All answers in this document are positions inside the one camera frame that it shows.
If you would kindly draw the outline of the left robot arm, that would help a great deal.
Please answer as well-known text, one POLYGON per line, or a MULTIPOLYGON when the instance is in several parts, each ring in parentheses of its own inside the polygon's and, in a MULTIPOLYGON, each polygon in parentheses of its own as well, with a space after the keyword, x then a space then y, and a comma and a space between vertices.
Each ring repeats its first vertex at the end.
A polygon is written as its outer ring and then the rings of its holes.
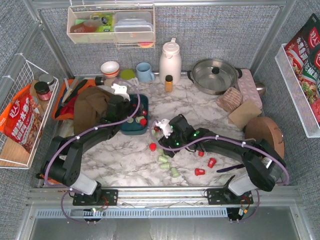
POLYGON ((83 195, 98 195, 98 182, 81 172, 82 156, 95 145, 113 138, 133 112, 129 99, 113 95, 93 127, 71 137, 54 137, 41 167, 45 184, 83 195))

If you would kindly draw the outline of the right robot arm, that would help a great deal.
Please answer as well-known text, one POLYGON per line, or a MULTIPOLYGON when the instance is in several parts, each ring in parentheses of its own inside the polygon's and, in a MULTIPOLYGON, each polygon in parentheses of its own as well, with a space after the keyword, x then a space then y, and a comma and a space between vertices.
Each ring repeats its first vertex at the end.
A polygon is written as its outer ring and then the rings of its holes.
POLYGON ((171 120, 155 120, 153 124, 163 134, 156 144, 171 158, 189 149, 223 155, 241 163, 245 173, 227 181, 225 194, 228 197, 242 196, 256 189, 270 192, 275 185, 289 182, 286 163, 265 139, 236 140, 206 128, 195 129, 182 114, 171 120))

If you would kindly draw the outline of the teal storage basket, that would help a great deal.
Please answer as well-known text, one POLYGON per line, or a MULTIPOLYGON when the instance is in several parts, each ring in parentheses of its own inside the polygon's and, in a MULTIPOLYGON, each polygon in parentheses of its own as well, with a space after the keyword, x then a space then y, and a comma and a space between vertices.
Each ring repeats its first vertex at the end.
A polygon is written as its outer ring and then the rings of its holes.
POLYGON ((126 136, 138 136, 143 135, 149 124, 149 99, 146 95, 140 94, 140 105, 136 114, 130 118, 127 122, 121 125, 120 131, 126 136), (136 122, 136 117, 144 116, 147 120, 146 126, 142 126, 136 122))

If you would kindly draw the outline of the red cloth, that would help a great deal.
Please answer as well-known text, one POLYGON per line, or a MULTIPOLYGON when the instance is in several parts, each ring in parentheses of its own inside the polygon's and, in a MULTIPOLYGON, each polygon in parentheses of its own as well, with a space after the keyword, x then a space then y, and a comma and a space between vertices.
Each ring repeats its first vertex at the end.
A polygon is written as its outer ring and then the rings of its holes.
POLYGON ((62 120, 65 119, 74 119, 74 103, 67 104, 61 108, 59 111, 58 117, 61 118, 62 120))

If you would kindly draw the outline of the brown cloth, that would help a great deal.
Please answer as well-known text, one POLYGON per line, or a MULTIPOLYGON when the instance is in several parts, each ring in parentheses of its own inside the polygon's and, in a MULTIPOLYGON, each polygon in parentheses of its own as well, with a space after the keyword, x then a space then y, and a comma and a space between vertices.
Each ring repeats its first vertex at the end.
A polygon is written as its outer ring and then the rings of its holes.
POLYGON ((82 91, 74 103, 73 133, 78 135, 94 127, 108 109, 112 96, 112 93, 96 86, 82 91))

